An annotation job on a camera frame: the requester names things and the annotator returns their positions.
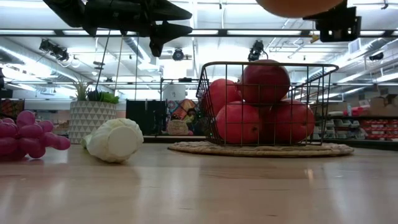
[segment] black wire basket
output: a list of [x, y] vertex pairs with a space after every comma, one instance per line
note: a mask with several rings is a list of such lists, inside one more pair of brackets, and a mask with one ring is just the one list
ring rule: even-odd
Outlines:
[[[300, 75], [304, 82], [290, 82], [286, 68], [298, 71], [290, 76]], [[204, 64], [197, 98], [206, 139], [228, 146], [322, 144], [330, 77], [338, 69], [336, 65], [269, 61]], [[210, 83], [208, 74], [220, 71], [223, 79]], [[257, 81], [252, 80], [253, 71]], [[228, 80], [237, 76], [238, 82]]]

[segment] white planter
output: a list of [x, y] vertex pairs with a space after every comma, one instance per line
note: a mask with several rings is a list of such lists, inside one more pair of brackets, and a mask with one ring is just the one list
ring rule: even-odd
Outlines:
[[108, 120], [116, 119], [116, 105], [94, 101], [74, 101], [70, 104], [69, 139], [79, 144], [87, 134], [96, 131]]

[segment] wooden table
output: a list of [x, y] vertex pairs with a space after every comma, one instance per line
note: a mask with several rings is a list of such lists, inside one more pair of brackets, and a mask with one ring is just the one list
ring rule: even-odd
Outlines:
[[145, 144], [125, 164], [80, 146], [0, 164], [1, 224], [398, 223], [398, 153], [266, 159]]

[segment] round jute mat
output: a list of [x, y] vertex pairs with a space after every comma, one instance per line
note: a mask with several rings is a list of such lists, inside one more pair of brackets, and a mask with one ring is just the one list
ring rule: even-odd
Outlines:
[[324, 143], [322, 146], [258, 146], [234, 147], [219, 146], [210, 142], [177, 142], [170, 150], [193, 154], [241, 157], [325, 157], [345, 156], [354, 152], [352, 147], [343, 144]]

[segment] fluorescent light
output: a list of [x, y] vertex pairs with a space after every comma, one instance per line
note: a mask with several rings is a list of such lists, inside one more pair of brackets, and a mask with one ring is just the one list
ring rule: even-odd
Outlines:
[[23, 74], [21, 72], [15, 71], [11, 68], [4, 67], [2, 69], [2, 73], [6, 78], [10, 78], [11, 80], [18, 80], [18, 81], [42, 81], [32, 75]]
[[[329, 94], [329, 98], [333, 98], [333, 97], [338, 96], [338, 95], [340, 95], [340, 93], [330, 93]], [[326, 98], [327, 99], [328, 95], [325, 94], [325, 95], [321, 96], [321, 98]]]
[[[96, 35], [108, 35], [109, 30], [97, 30]], [[110, 35], [121, 35], [119, 30], [111, 30]]]
[[[88, 35], [88, 33], [84, 30], [64, 30], [63, 33], [65, 35]], [[96, 35], [108, 35], [109, 30], [97, 30]], [[121, 35], [118, 30], [111, 30], [110, 35]]]
[[352, 81], [352, 80], [354, 80], [354, 79], [356, 79], [356, 78], [358, 78], [360, 76], [361, 76], [361, 74], [350, 75], [350, 76], [338, 81], [338, 83], [349, 82], [349, 81]]
[[19, 7], [28, 9], [46, 9], [48, 6], [42, 1], [0, 1], [0, 7]]
[[351, 93], [355, 93], [356, 91], [359, 91], [359, 90], [363, 90], [365, 87], [361, 87], [361, 88], [355, 88], [355, 89], [353, 89], [353, 90], [350, 90], [350, 91], [347, 91], [347, 92], [345, 92], [344, 94], [351, 94]]
[[382, 35], [384, 30], [362, 30], [361, 35]]
[[218, 30], [193, 30], [189, 35], [217, 35]]
[[55, 35], [54, 30], [0, 30], [0, 35]]
[[318, 31], [318, 30], [315, 30], [315, 31], [311, 31], [311, 32], [310, 32], [310, 35], [320, 35], [320, 34], [321, 34], [321, 32]]
[[300, 30], [229, 30], [228, 35], [300, 35]]
[[65, 35], [88, 35], [84, 30], [64, 30], [62, 32]]
[[373, 82], [374, 83], [385, 82], [385, 81], [393, 80], [393, 79], [396, 79], [396, 78], [398, 78], [398, 73], [394, 73], [394, 74], [391, 74], [391, 75], [383, 75], [382, 77], [375, 78], [373, 80]]
[[7, 84], [9, 86], [13, 86], [13, 87], [17, 87], [17, 88], [21, 88], [24, 90], [29, 90], [29, 91], [36, 91], [35, 88], [29, 86], [29, 85], [25, 85], [25, 84], [18, 84], [18, 85], [13, 85], [13, 84]]

